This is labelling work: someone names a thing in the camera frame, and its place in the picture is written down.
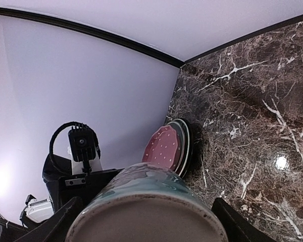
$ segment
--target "white polka dots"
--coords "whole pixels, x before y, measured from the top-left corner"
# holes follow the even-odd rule
[[[156,131],[146,147],[143,162],[151,162],[174,170],[175,165],[178,166],[176,157],[181,147],[176,134],[177,132],[170,126],[161,127]]]

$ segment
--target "brown marble wall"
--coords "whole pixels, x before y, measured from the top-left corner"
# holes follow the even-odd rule
[[[303,241],[303,22],[185,65],[168,120],[199,125],[187,184],[277,241]]]

